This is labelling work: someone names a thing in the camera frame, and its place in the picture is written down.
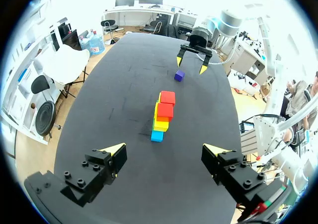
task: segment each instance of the white cylinder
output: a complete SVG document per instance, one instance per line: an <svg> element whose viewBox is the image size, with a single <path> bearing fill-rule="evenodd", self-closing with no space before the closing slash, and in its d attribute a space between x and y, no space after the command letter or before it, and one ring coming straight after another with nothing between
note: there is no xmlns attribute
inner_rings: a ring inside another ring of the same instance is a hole
<svg viewBox="0 0 318 224"><path fill-rule="evenodd" d="M307 181L299 156L290 147L286 147L278 155L273 157L272 161L282 169L285 175L294 184L295 192L301 192L307 184Z"/></svg>

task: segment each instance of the bolt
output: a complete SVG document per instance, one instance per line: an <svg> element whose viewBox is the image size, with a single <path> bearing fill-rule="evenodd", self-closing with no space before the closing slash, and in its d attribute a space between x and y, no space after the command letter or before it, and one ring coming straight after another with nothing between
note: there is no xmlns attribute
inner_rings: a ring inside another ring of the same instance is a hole
<svg viewBox="0 0 318 224"><path fill-rule="evenodd" d="M260 172L260 173L258 174L257 178L260 179L260 180L262 180L262 179L264 178L264 176L265 176L265 173Z"/></svg>
<svg viewBox="0 0 318 224"><path fill-rule="evenodd" d="M248 180L246 180L246 181L243 183L243 186L244 186L245 188L248 188L251 184L252 184L252 180L248 179Z"/></svg>
<svg viewBox="0 0 318 224"><path fill-rule="evenodd" d="M95 171L99 171L99 170L100 170L100 167L99 167L98 164L94 164L94 165L93 165L93 169L94 169Z"/></svg>
<svg viewBox="0 0 318 224"><path fill-rule="evenodd" d="M45 184L44 184L44 187L45 187L45 188L49 188L50 186L51 186L50 183L45 183Z"/></svg>
<svg viewBox="0 0 318 224"><path fill-rule="evenodd" d="M88 167L88 163L87 163L87 161L85 161L85 160L82 161L81 164L82 164L83 167Z"/></svg>
<svg viewBox="0 0 318 224"><path fill-rule="evenodd" d="M240 163L240 166L241 166L242 168L245 168L245 167L247 166L247 162L246 162L246 161L241 162L241 163Z"/></svg>
<svg viewBox="0 0 318 224"><path fill-rule="evenodd" d="M236 170L236 166L235 165L231 165L230 167L229 167L229 171L231 171L231 172L233 172L233 171L235 171Z"/></svg>
<svg viewBox="0 0 318 224"><path fill-rule="evenodd" d="M35 192L36 192L37 194L40 194L41 191L42 191L42 190L41 190L40 188L36 188L36 189L35 189Z"/></svg>
<svg viewBox="0 0 318 224"><path fill-rule="evenodd" d="M85 186L85 181L82 180L81 178L78 179L77 183L78 183L78 186L81 188Z"/></svg>
<svg viewBox="0 0 318 224"><path fill-rule="evenodd" d="M68 171L65 171L65 172L64 172L64 177L65 177L66 179L69 179L69 178L71 177L71 173L68 172Z"/></svg>

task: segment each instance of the cube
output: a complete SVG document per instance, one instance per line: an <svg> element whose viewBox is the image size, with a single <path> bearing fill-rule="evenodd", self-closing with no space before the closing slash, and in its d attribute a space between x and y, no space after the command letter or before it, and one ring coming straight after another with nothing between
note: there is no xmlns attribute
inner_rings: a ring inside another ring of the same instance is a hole
<svg viewBox="0 0 318 224"><path fill-rule="evenodd" d="M163 131L166 132L169 128L169 122L168 121L158 121L157 118L155 118L154 121L154 131Z"/></svg>
<svg viewBox="0 0 318 224"><path fill-rule="evenodd" d="M163 141L163 131L152 131L151 141L162 142Z"/></svg>
<svg viewBox="0 0 318 224"><path fill-rule="evenodd" d="M169 103L175 105L175 94L173 91L161 91L161 103Z"/></svg>
<svg viewBox="0 0 318 224"><path fill-rule="evenodd" d="M169 118L167 118L165 120L161 120L161 121L158 120L158 116L157 116L158 104L159 103L157 102L156 106L155 106L153 130L166 132L168 130L168 127L169 127L169 121L168 121Z"/></svg>
<svg viewBox="0 0 318 224"><path fill-rule="evenodd" d="M177 80L177 81L182 81L182 79L184 78L185 76L185 72L181 71L181 70L178 70L175 75L174 75L174 79Z"/></svg>
<svg viewBox="0 0 318 224"><path fill-rule="evenodd" d="M157 105L157 120L171 121L173 119L173 105L169 103L158 103Z"/></svg>

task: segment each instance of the black chair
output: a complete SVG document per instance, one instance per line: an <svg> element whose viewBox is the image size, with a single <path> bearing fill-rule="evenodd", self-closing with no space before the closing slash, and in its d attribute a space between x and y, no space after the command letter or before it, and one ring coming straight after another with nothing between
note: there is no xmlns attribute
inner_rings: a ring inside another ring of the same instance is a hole
<svg viewBox="0 0 318 224"><path fill-rule="evenodd" d="M142 30L152 34L163 34L166 25L167 20L155 20L151 21L150 25L145 26Z"/></svg>
<svg viewBox="0 0 318 224"><path fill-rule="evenodd" d="M50 86L46 81L45 76L43 75L38 76L31 85L31 91L33 94L38 94L49 88ZM60 130L62 126L56 125L54 123L56 118L56 107L52 96L50 95L52 101L48 101L44 93L42 94L44 96L45 102L42 104L42 106L36 114L35 129L39 135L50 135L50 138L52 138L50 131L53 128L53 126L58 128L58 130Z"/></svg>
<svg viewBox="0 0 318 224"><path fill-rule="evenodd" d="M103 20L100 23L100 25L103 26L103 31L110 32L110 39L111 39L110 44L114 44L114 43L118 42L118 40L119 40L119 38L113 37L113 31L115 29L118 29L118 25L116 25L115 23L116 23L116 21L113 19Z"/></svg>

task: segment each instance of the floor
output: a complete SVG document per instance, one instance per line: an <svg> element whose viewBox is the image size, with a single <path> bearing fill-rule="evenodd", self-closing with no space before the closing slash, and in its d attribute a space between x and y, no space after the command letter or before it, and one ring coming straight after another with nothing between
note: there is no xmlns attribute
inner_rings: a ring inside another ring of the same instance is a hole
<svg viewBox="0 0 318 224"><path fill-rule="evenodd" d="M114 33L114 37L121 38L124 36L126 31L138 32L139 28L135 26L123 26L124 31L118 31ZM109 34L104 35L104 41L110 38ZM86 67L86 72L89 74L97 63L103 58L103 56L112 48L113 45L107 45L105 51L99 55L92 56ZM70 93L77 95L81 89L83 83L76 83L71 86ZM247 119L248 117L262 113L265 108L265 103L262 101L261 96L257 94L255 98L237 94L232 89L232 95L235 100L236 109L238 112L238 120ZM74 102L75 98L68 96L65 99L60 96L60 106L58 108L58 114L56 117L56 124L61 126L64 125L67 114ZM25 178L37 171L45 173L47 170L54 172L54 162L58 141L60 138L61 131L57 128L52 129L52 138L49 140L48 145L43 145L34 141L33 139L17 132L16 136L16 171L19 182L22 184ZM240 216L240 211L236 209L231 223L236 223L237 218Z"/></svg>

